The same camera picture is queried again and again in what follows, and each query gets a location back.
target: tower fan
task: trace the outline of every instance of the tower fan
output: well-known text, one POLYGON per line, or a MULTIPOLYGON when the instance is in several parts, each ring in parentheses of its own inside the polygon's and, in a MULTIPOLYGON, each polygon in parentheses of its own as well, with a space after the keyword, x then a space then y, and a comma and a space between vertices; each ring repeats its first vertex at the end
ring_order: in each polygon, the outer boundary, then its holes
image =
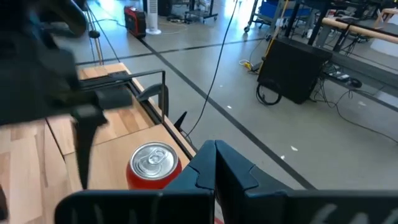
POLYGON ((148 5, 148 28, 146 32, 148 34, 160 34, 162 31, 157 28, 157 0, 147 0, 148 5))

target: yellow cable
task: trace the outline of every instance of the yellow cable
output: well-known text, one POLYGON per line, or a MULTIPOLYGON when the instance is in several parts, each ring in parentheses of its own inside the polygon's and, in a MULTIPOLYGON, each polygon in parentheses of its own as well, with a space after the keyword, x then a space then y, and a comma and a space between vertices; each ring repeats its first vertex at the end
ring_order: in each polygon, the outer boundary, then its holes
MULTIPOLYGON (((286 8, 287 8, 288 3, 289 3, 289 0, 286 0, 286 1, 285 1, 284 8, 283 8, 283 10, 282 10, 282 14, 280 15, 280 20, 279 20, 280 22, 283 21, 284 14, 285 14, 285 11, 286 11, 286 8)), ((275 32, 274 32, 274 36, 272 37, 271 41, 269 42, 269 46, 268 46, 267 51, 266 51, 266 54, 265 54, 265 56, 264 56, 265 58, 267 58, 267 55, 268 55, 268 53, 269 53, 269 49, 271 49, 272 44, 274 43, 275 38, 278 36, 279 29, 280 29, 280 26, 279 26, 279 24, 278 24, 278 26, 276 27, 276 30, 275 30, 275 32)), ((260 66, 260 69, 258 70, 258 72, 261 71, 261 68, 262 68, 262 64, 263 64, 263 63, 264 63, 264 62, 261 63, 261 66, 260 66)))

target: red soda can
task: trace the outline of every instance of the red soda can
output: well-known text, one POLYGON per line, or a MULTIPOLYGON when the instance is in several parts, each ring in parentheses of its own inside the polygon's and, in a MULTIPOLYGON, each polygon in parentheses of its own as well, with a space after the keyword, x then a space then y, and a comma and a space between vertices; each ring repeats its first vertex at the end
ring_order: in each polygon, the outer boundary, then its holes
POLYGON ((144 144, 132 154, 126 169, 129 189, 163 189, 181 173, 174 149, 161 142, 144 144))

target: can lid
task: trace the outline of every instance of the can lid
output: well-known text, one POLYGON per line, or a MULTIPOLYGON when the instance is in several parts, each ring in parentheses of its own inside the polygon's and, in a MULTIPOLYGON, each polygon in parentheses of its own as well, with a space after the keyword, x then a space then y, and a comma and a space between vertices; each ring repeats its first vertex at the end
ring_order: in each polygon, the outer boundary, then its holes
POLYGON ((173 148, 161 142, 144 144, 131 156, 130 167, 143 179, 156 180, 171 174, 178 157, 173 148))

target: laboratory floor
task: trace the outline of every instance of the laboratory floor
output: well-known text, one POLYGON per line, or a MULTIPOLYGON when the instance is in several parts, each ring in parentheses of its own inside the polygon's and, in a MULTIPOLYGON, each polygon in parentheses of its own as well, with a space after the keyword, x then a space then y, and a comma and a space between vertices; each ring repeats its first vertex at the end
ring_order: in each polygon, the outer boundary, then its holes
MULTIPOLYGON (((224 33, 232 15, 233 0, 215 0, 218 20, 205 24, 171 24, 159 19, 160 35, 143 41, 124 27, 123 6, 130 1, 89 2, 101 31, 105 64, 124 63, 131 72, 162 68, 167 72, 170 119, 174 122, 188 111, 182 128, 188 132, 198 119, 216 68, 224 33)), ((398 189, 398 145, 380 134, 342 119, 335 108, 308 101, 296 105, 283 98, 274 106, 256 100, 256 75, 247 72, 240 60, 260 61, 268 43, 260 41, 267 26, 252 25, 245 34, 252 0, 236 8, 226 38, 220 67, 209 102, 198 126, 191 133, 198 149, 207 139, 222 139, 258 167, 294 189, 398 189)), ((185 6, 174 11, 185 11, 185 6)), ((61 47, 72 50, 78 68, 98 65, 88 36, 79 39, 56 37, 61 47)), ((355 57, 398 73, 396 58, 380 56, 358 44, 355 57)), ((160 76, 140 78, 144 86, 160 82, 160 76)), ((369 89, 380 94, 377 88, 369 89)), ((346 88, 325 83, 329 100, 336 101, 346 88)), ((339 111, 346 119, 398 139, 398 114, 363 96, 343 97, 339 111)))

